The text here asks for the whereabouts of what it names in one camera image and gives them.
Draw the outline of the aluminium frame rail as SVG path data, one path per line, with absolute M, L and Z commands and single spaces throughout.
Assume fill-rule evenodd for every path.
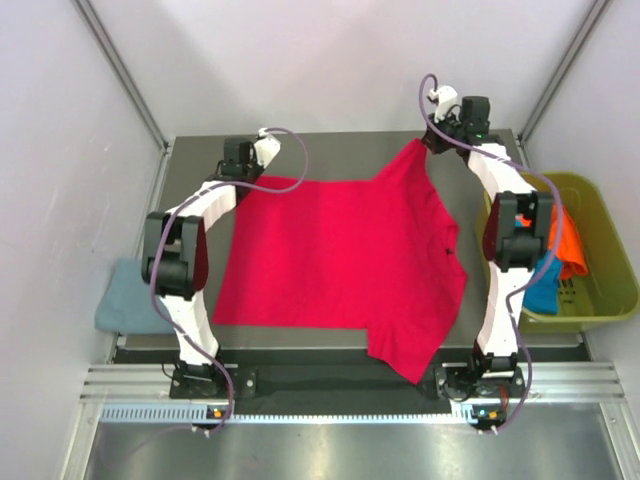
M 96 365 L 89 368 L 83 399 L 121 402 L 161 401 L 169 397 L 170 368 L 151 364 Z M 609 362 L 536 362 L 525 400 L 529 403 L 620 402 L 624 392 Z

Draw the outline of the olive green plastic bin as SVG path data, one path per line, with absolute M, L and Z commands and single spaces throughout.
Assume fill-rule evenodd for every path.
M 521 310 L 523 333 L 579 333 L 634 316 L 639 285 L 616 227 L 597 187 L 570 172 L 549 172 L 579 234 L 588 272 L 558 282 L 558 313 Z

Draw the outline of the orange t shirt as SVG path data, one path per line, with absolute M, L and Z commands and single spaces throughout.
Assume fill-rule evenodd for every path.
M 578 229 L 568 213 L 566 207 L 562 207 L 562 229 L 561 240 L 556 251 L 556 258 L 562 264 L 558 278 L 568 280 L 574 276 L 585 277 L 588 275 L 588 265 L 585 259 L 583 245 Z M 530 227 L 532 220 L 518 214 L 515 217 L 518 227 Z M 554 206 L 551 216 L 551 227 L 549 231 L 548 249 L 551 250 L 555 241 L 557 230 L 557 209 Z

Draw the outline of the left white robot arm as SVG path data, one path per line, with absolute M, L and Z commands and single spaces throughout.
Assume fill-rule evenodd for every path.
M 152 305 L 173 327 L 179 342 L 172 398 L 222 398 L 227 374 L 219 343 L 209 327 L 204 287 L 209 275 L 206 233 L 248 194 L 264 167 L 254 143 L 229 137 L 216 170 L 180 205 L 154 211 L 144 223 L 141 276 Z

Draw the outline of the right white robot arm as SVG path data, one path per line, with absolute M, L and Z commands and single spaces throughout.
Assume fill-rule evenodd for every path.
M 443 86 L 420 97 L 434 105 L 422 139 L 434 154 L 455 151 L 480 181 L 490 205 L 481 247 L 489 267 L 483 325 L 464 370 L 449 370 L 445 393 L 487 396 L 521 382 L 519 318 L 525 290 L 546 255 L 555 195 L 538 191 L 489 132 L 490 103 Z

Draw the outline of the left aluminium corner post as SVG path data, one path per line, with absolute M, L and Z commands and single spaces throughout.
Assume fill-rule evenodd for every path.
M 72 0 L 71 3 L 89 29 L 151 138 L 162 151 L 166 151 L 169 147 L 169 141 L 161 131 L 98 11 L 89 0 Z

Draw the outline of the aluminium corner post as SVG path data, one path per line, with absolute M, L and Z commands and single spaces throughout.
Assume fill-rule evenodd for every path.
M 568 45 L 561 51 L 562 55 L 558 64 L 534 103 L 533 109 L 527 116 L 524 126 L 516 135 L 516 139 L 521 147 L 525 147 L 532 138 L 561 86 L 568 78 L 572 68 L 611 5 L 611 0 L 595 0 L 589 3 L 586 14 L 580 21 L 575 33 L 571 36 Z
M 72 0 L 71 3 L 89 29 L 151 138 L 162 151 L 166 151 L 169 147 L 169 141 L 161 131 L 98 11 L 89 0 Z

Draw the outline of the folded grey-blue t shirt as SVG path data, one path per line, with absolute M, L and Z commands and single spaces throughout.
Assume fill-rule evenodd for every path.
M 103 332 L 124 335 L 173 334 L 173 327 L 154 309 L 149 286 L 141 276 L 140 260 L 121 258 L 115 263 L 109 285 L 94 315 Z

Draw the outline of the blue t shirt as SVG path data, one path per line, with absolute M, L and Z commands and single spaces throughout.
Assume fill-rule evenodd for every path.
M 563 262 L 553 257 L 549 268 L 541 279 L 529 287 L 524 295 L 523 307 L 531 312 L 544 315 L 558 313 L 558 280 Z

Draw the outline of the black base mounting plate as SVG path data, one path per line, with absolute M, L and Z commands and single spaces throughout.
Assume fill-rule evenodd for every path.
M 173 398 L 213 403 L 234 401 L 246 416 L 393 416 L 450 413 L 455 403 L 488 403 L 498 413 L 523 395 L 521 382 L 468 396 L 445 393 L 449 370 L 464 370 L 470 354 L 445 348 L 412 384 L 362 349 L 225 349 L 220 354 L 228 391 L 222 398 Z

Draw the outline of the right aluminium corner post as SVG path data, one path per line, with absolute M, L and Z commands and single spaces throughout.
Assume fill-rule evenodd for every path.
M 568 78 L 572 68 L 611 5 L 611 0 L 595 0 L 589 3 L 586 14 L 580 21 L 575 33 L 571 36 L 568 45 L 561 51 L 562 55 L 558 64 L 534 103 L 533 109 L 527 116 L 524 126 L 516 135 L 516 139 L 521 147 L 525 147 L 532 138 L 561 86 Z

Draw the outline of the magenta t shirt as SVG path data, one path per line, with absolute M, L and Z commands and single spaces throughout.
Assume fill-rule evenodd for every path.
M 418 383 L 467 283 L 427 157 L 413 139 L 369 180 L 261 178 L 236 210 L 213 322 L 360 329 L 369 356 Z

